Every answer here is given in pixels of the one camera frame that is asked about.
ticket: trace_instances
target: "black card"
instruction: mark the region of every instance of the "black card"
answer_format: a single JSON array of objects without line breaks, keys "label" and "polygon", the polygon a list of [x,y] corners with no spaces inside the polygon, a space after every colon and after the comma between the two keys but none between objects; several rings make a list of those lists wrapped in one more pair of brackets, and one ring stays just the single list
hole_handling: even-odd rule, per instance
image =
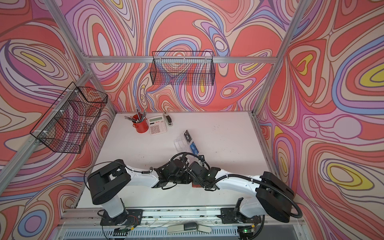
[{"label": "black card", "polygon": [[185,131],[185,133],[184,133],[184,137],[185,137],[185,139],[186,139],[188,142],[191,142],[192,138],[191,138],[191,135],[189,135],[188,130]]}]

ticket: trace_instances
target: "psychedelic wallpaper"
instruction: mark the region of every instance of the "psychedelic wallpaper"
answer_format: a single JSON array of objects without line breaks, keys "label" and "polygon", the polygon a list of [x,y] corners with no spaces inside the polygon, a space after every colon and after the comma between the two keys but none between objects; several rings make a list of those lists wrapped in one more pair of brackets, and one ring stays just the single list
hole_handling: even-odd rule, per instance
[{"label": "psychedelic wallpaper", "polygon": [[271,68],[270,64],[230,63],[223,76],[216,64],[213,86],[152,85],[148,63],[94,63],[92,68],[118,112],[250,111]]},{"label": "psychedelic wallpaper", "polygon": [[[0,1],[0,169],[83,70],[39,0]],[[103,111],[81,154],[40,145],[0,196],[0,239],[45,240],[73,204],[112,122]]]},{"label": "psychedelic wallpaper", "polygon": [[258,119],[315,239],[384,239],[384,1],[314,0]]},{"label": "psychedelic wallpaper", "polygon": [[151,56],[207,50],[216,56],[276,56],[297,1],[73,0],[60,7],[90,56]]},{"label": "psychedelic wallpaper", "polygon": [[[151,56],[152,51],[213,51],[215,56],[276,56],[296,1],[63,1],[60,9],[86,55]],[[270,64],[216,64],[214,86],[152,86],[150,64],[92,68],[116,111],[249,111]]]}]

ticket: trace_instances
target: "white tabletop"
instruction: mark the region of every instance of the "white tabletop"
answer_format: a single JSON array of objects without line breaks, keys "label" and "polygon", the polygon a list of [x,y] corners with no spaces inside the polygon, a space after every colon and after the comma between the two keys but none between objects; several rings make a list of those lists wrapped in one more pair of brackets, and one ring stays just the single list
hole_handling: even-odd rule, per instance
[{"label": "white tabletop", "polygon": [[[157,115],[160,114],[147,114],[147,117]],[[133,114],[116,115],[96,163],[123,159],[134,168],[160,167],[177,153],[174,140],[188,130],[199,154],[205,156],[211,167],[242,175],[262,175],[268,171],[247,112],[170,113],[173,126],[167,126],[167,132],[158,135],[151,135],[149,131],[137,133],[124,116]],[[103,166],[95,166],[93,171]],[[126,186],[118,196],[126,207],[233,205],[239,197],[245,197],[231,190],[208,192],[192,188],[190,184],[178,184],[169,190]],[[77,207],[100,206],[92,204],[89,190],[85,189]]]}]

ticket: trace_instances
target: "pen holder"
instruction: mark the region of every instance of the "pen holder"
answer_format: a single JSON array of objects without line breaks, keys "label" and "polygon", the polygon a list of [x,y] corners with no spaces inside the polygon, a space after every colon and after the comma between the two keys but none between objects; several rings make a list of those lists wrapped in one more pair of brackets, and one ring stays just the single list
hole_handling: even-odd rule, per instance
[{"label": "pen holder", "polygon": [[[132,117],[133,119],[138,119],[139,117],[136,115],[134,115]],[[148,130],[148,123],[146,121],[146,118],[144,118],[144,120],[142,122],[139,122],[139,123],[135,123],[133,122],[133,127],[136,128],[136,131],[138,133],[144,133]]]}]

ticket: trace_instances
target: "wire basket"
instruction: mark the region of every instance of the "wire basket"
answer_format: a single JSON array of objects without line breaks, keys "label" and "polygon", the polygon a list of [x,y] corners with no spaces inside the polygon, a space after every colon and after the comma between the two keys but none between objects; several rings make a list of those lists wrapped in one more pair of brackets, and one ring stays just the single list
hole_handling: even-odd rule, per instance
[{"label": "wire basket", "polygon": [[153,51],[153,85],[211,85],[215,81],[212,51]]},{"label": "wire basket", "polygon": [[90,87],[77,86],[72,93],[67,94],[71,94],[68,100],[43,130],[35,136],[32,129],[30,134],[53,152],[81,153],[108,96]]}]

